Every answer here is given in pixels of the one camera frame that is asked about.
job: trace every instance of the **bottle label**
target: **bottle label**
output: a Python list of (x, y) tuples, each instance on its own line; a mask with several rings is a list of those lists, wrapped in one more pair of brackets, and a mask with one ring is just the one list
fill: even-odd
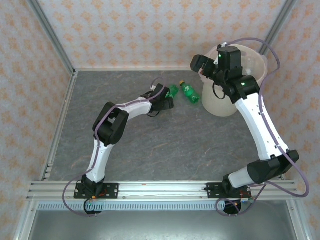
[(190, 88), (189, 86), (186, 86), (185, 88), (184, 88), (184, 94), (187, 96), (187, 97), (189, 97), (189, 96), (191, 96), (193, 93), (194, 93), (194, 89), (193, 88)]

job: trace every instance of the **white container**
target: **white container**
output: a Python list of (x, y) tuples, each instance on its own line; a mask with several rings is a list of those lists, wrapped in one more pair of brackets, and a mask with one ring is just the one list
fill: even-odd
[[(249, 47), (238, 44), (232, 44), (231, 46), (237, 47), (241, 51), (243, 74), (252, 75), (260, 86), (268, 73), (267, 58)], [(205, 56), (215, 60), (218, 56), (217, 46), (213, 47)], [(231, 103), (230, 98), (226, 96), (224, 99), (218, 99), (212, 89), (214, 81), (201, 74), (199, 75), (204, 83), (201, 97), (204, 108), (209, 113), (218, 117), (228, 117), (235, 114), (237, 112), (237, 108)], [(224, 96), (221, 86), (215, 86), (215, 93), (219, 98), (223, 98)]]

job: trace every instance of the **gray floor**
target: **gray floor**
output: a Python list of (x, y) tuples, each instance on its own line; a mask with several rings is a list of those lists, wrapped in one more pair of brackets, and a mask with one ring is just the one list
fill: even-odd
[[(203, 84), (192, 71), (79, 72), (49, 180), (67, 181), (83, 173), (94, 146), (92, 126), (105, 103), (135, 100), (159, 76), (168, 85), (185, 80), (202, 93)], [(128, 122), (112, 150), (105, 179), (217, 181), (257, 159), (254, 140), (239, 112), (213, 116), (201, 102), (191, 104), (180, 90), (174, 109)]]
[(38, 211), (30, 240), (296, 240), (285, 201), (238, 217), (215, 211), (109, 211), (97, 218)]

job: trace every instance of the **mounting plate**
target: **mounting plate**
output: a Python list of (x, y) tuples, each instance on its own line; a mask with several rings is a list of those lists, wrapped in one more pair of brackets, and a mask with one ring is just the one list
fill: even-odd
[[(98, 196), (99, 199), (117, 199), (119, 192), (118, 183), (107, 183), (104, 182), (102, 185), (101, 194)], [(75, 186), (74, 196), (75, 199), (91, 199), (93, 197), (92, 192), (89, 191), (85, 186), (79, 182)]]
[(237, 188), (238, 191), (233, 192), (233, 195), (227, 195), (222, 182), (208, 182), (206, 184), (206, 188), (204, 189), (207, 192), (208, 199), (227, 199), (227, 198), (233, 198), (233, 199), (250, 199), (252, 198), (251, 191), (249, 187), (243, 186), (240, 188)]

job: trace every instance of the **wall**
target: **wall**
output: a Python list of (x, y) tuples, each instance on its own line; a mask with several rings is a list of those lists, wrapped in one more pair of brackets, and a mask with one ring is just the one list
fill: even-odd
[(12, 239), (48, 154), (70, 75), (26, 0), (0, 2), (0, 233)]
[(284, 2), (40, 0), (75, 68), (189, 68), (222, 41), (265, 39)]
[[(281, 69), (265, 89), (266, 106), (279, 133), (300, 154), (310, 195), (304, 200), (314, 239), (320, 239), (320, 5), (299, 0), (273, 44)], [(271, 67), (275, 60), (269, 55)], [(287, 177), (304, 183), (295, 169)]]

